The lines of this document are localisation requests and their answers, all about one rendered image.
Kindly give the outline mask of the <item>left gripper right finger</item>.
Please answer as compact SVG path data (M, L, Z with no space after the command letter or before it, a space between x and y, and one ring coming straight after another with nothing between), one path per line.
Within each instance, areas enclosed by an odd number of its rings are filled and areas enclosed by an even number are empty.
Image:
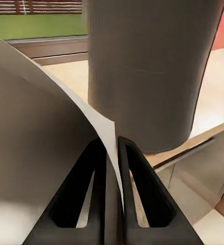
M205 245L134 141L118 137L117 159L123 188L124 245ZM149 228L138 224L131 177Z

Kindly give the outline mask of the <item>paper coffee filter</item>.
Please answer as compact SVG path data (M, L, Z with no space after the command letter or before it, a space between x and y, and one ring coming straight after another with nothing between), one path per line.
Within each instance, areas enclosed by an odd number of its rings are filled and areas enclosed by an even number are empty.
M104 245L124 245L115 122L0 39L0 245L22 245L94 139L107 150ZM87 226L95 170L76 228Z

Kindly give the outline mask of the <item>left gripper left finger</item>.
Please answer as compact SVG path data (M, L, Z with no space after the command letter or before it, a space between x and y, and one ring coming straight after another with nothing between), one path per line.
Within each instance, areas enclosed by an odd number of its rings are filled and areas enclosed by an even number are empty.
M104 245L107 150L92 140L22 245ZM95 170L87 226L76 228Z

